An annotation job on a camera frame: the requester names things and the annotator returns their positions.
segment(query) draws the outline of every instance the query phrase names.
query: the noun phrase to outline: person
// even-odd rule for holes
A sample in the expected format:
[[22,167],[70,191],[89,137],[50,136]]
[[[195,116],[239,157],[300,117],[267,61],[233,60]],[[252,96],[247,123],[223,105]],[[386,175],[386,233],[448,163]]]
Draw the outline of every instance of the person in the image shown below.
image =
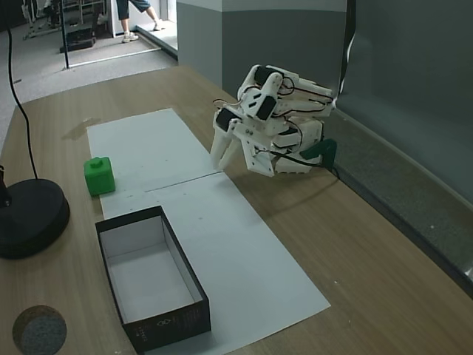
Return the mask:
[[153,6],[149,3],[148,0],[117,0],[117,8],[118,8],[118,18],[121,21],[121,26],[123,31],[125,32],[125,36],[123,37],[122,43],[129,43],[132,41],[136,41],[139,37],[130,32],[129,27],[129,1],[137,8],[138,11],[141,13],[146,13],[148,16],[154,21],[154,28],[153,31],[159,31],[163,29],[162,21],[157,17],[156,11],[154,11]]

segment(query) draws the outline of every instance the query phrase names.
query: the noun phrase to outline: black box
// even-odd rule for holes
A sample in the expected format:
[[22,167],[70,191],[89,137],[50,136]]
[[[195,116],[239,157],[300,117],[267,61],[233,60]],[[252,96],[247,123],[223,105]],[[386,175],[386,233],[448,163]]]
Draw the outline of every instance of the black box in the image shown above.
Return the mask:
[[115,307],[137,353],[211,330],[208,298],[161,207],[95,227]]

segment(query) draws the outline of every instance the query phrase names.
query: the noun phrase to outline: green 3d printed part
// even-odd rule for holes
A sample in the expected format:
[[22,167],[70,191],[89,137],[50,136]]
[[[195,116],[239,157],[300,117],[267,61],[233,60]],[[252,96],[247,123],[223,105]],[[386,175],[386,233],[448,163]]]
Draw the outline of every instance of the green 3d printed part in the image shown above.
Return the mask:
[[109,158],[93,158],[86,161],[84,175],[91,196],[115,191],[115,179]]

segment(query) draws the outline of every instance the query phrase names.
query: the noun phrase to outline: white shoe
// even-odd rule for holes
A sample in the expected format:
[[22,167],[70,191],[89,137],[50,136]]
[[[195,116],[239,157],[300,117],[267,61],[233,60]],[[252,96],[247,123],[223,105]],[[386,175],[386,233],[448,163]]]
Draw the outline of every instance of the white shoe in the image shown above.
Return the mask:
[[164,23],[161,20],[158,20],[158,22],[154,24],[153,31],[161,31],[161,30],[164,30]]
[[130,32],[129,34],[125,34],[121,43],[129,43],[129,42],[136,41],[138,39],[140,39],[140,37],[135,35],[133,32]]

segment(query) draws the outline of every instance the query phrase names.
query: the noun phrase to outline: white robotic arm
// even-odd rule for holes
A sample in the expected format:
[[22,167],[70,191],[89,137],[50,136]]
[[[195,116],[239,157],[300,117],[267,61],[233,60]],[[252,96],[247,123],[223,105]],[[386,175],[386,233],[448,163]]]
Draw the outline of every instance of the white robotic arm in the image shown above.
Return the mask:
[[321,163],[326,146],[336,149],[333,141],[317,148],[323,141],[319,119],[334,108],[332,90],[293,72],[257,65],[238,99],[214,116],[211,157],[216,168],[224,169],[242,146],[251,171],[270,177],[275,170],[309,172]]

